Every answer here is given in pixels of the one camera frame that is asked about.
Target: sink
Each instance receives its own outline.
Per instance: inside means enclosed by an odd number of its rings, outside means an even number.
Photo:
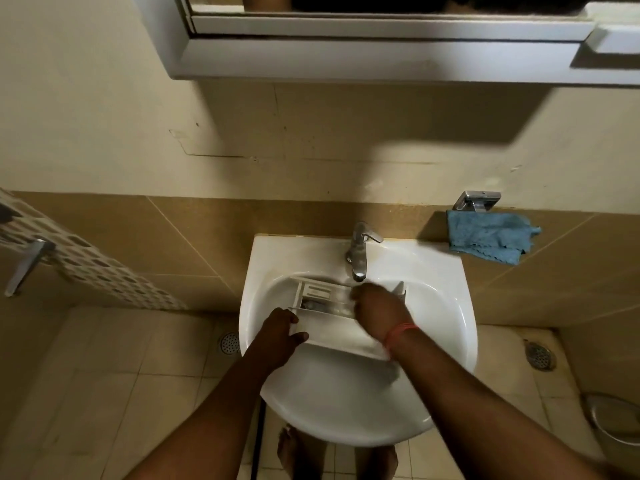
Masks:
[[[292,306],[292,276],[353,286],[347,239],[256,236],[240,307],[242,353],[272,309]],[[367,243],[367,281],[394,290],[404,282],[415,323],[466,370],[477,359],[477,332],[462,262],[446,244]],[[404,371],[394,362],[302,344],[265,382],[265,402],[295,428],[325,441],[374,447],[433,427]]]

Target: drain grate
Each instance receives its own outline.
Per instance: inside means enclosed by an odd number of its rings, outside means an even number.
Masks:
[[[527,362],[537,371],[553,371],[556,368],[556,356],[543,345],[525,340],[524,352]]]
[[[218,343],[220,347],[220,352],[226,355],[233,355],[240,352],[240,340],[238,339],[238,334],[235,331],[230,331],[226,333],[220,338],[220,342]]]

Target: blue cloth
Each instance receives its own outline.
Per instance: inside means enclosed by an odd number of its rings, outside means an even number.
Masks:
[[[452,251],[516,265],[531,249],[531,238],[541,232],[529,219],[516,214],[448,210]]]

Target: bare foot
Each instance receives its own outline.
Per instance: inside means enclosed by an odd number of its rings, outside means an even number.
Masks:
[[[307,449],[296,428],[287,425],[282,428],[278,439],[278,458],[282,468],[292,479],[320,479],[322,471],[311,462]]]
[[[397,468],[396,447],[379,446],[371,450],[367,465],[359,478],[361,480],[392,480]]]

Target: red thread bracelet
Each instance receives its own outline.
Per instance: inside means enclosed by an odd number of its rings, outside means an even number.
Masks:
[[[391,330],[389,330],[387,336],[385,337],[385,341],[383,342],[383,345],[387,349],[387,352],[391,354],[391,342],[393,342],[398,337],[398,335],[400,335],[405,330],[413,330],[416,328],[420,327],[418,327],[418,325],[416,325],[415,323],[404,322],[396,325]]]

